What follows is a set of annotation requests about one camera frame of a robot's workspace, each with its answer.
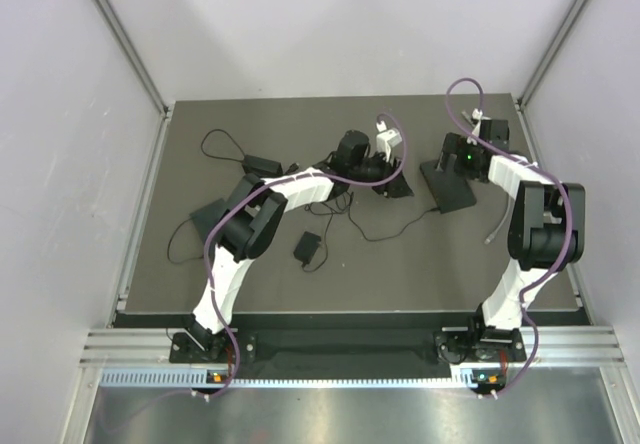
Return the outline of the dark grey network switch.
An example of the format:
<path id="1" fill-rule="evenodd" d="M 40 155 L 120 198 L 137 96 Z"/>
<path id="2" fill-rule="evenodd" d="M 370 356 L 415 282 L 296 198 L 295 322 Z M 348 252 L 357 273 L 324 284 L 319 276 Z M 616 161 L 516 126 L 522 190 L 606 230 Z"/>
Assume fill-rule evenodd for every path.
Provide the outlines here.
<path id="1" fill-rule="evenodd" d="M 455 161 L 442 164 L 439 160 L 423 162 L 419 170 L 441 214 L 448 214 L 476 205 L 476 197 L 467 180 L 458 175 Z"/>

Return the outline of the black power brick adapter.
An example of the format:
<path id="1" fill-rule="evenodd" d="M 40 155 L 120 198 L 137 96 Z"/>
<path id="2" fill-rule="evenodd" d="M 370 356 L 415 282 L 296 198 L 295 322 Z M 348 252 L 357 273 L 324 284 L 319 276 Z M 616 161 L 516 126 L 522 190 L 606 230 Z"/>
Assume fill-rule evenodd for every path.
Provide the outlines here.
<path id="1" fill-rule="evenodd" d="M 246 154 L 241 166 L 246 174 L 255 174 L 260 178 L 277 178 L 283 175 L 282 164 L 279 161 Z"/>

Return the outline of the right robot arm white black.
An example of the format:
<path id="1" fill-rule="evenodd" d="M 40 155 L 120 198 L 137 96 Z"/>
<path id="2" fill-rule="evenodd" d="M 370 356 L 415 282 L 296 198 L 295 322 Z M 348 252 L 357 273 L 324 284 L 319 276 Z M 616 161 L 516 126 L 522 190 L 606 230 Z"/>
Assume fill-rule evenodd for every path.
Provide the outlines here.
<path id="1" fill-rule="evenodd" d="M 496 289 L 479 305 L 466 332 L 435 333 L 439 357 L 449 364 L 506 356 L 522 361 L 523 315 L 543 285 L 584 251 L 585 197 L 579 184 L 556 187 L 533 164 L 509 150 L 505 120 L 473 118 L 471 136 L 449 133 L 438 159 L 420 171 L 443 214 L 475 205 L 469 183 L 491 183 L 512 201 L 509 263 Z"/>

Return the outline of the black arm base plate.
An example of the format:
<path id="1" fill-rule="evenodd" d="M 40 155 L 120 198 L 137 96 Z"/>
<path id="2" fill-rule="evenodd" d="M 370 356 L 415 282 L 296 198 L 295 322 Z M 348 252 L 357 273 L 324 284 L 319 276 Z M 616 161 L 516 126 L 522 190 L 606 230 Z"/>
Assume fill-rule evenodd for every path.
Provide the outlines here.
<path id="1" fill-rule="evenodd" d="M 220 364 L 237 378 L 256 380 L 410 379 L 447 377 L 454 364 L 436 350 L 437 332 L 468 329 L 457 316 L 436 315 L 245 315 L 224 346 L 200 349 L 187 330 L 172 338 L 172 364 Z M 512 364 L 506 356 L 461 364 Z"/>

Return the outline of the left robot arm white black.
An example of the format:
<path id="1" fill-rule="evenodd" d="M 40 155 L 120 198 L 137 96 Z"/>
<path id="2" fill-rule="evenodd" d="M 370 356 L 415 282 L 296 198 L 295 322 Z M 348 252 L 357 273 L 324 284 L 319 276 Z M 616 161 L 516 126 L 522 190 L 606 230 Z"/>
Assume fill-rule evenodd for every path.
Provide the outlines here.
<path id="1" fill-rule="evenodd" d="M 278 178 L 247 174 L 229 198 L 214 202 L 205 214 L 207 282 L 192 322 L 185 326 L 194 351 L 209 361 L 226 351 L 227 328 L 244 277 L 271 245 L 284 214 L 334 200 L 353 186 L 387 198 L 410 196 L 403 175 L 407 156 L 404 132 L 381 121 L 374 149 L 366 134 L 350 130 L 319 163 Z"/>

